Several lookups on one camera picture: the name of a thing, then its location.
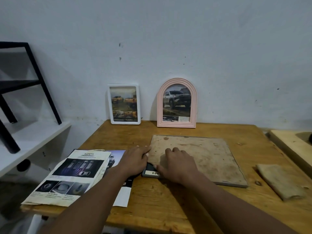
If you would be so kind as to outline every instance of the picture frame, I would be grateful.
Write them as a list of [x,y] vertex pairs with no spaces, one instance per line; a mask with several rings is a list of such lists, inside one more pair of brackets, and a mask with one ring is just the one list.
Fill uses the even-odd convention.
[[197,91],[183,78],[166,81],[157,94],[157,126],[196,128]]
[[141,123],[138,85],[110,84],[107,95],[112,124],[139,125]]

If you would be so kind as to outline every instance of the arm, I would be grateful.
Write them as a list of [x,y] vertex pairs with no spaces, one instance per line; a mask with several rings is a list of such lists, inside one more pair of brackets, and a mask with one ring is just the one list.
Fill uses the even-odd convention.
[[137,146],[125,151],[118,165],[112,167],[105,177],[40,233],[102,233],[120,188],[128,177],[143,171],[148,158],[146,153],[149,150],[147,146]]
[[296,233],[274,217],[215,185],[198,171],[193,157],[185,151],[166,149],[166,157],[168,169],[158,165],[158,172],[190,189],[224,233]]

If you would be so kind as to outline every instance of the truck windshield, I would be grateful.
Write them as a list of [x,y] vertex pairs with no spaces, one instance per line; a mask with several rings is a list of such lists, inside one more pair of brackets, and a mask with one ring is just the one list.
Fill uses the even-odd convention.
[[170,91],[170,94],[183,94],[182,91]]

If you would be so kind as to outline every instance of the person's left hand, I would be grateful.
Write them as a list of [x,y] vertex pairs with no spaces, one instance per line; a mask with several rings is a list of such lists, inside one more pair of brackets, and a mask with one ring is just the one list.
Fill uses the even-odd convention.
[[136,146],[126,150],[117,165],[119,170],[125,173],[127,178],[141,173],[146,167],[148,159],[146,153],[150,149],[150,146]]

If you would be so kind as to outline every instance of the black metal frame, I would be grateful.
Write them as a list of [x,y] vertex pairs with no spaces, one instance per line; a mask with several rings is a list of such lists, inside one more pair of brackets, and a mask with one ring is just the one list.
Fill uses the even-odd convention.
[[[40,84],[45,95],[46,98],[48,99],[48,102],[51,106],[51,109],[54,113],[54,116],[57,120],[57,123],[60,125],[62,123],[60,116],[57,112],[57,109],[53,103],[53,100],[51,98],[51,95],[48,91],[48,88],[44,82],[44,79],[42,77],[42,74],[39,70],[39,67],[37,65],[37,62],[35,60],[35,57],[30,49],[30,46],[28,43],[24,43],[24,42],[0,42],[0,49],[4,49],[4,48],[18,48],[18,47],[24,47],[26,50],[26,53],[29,57],[30,62],[33,65],[33,68],[35,70],[35,73],[38,77],[38,80],[13,80],[13,81],[2,81],[2,83],[7,83],[8,86],[7,87],[0,87],[0,108],[2,109],[2,111],[4,112],[4,114],[6,115],[6,117],[8,118],[10,123],[16,123],[17,119],[15,118],[14,114],[12,113],[12,111],[10,110],[8,104],[6,103],[6,101],[4,100],[2,94],[7,93],[7,92],[11,92],[11,91],[15,91],[15,90],[20,90],[23,88],[27,88],[30,86],[34,86],[34,85],[38,85]],[[11,134],[9,133],[9,131],[6,129],[6,127],[3,125],[3,123],[0,120],[0,139],[3,141],[4,145],[6,145],[7,149],[9,150],[10,153],[17,153],[20,148],[18,147],[18,145],[16,144],[15,140],[13,139],[13,137],[11,136]]]

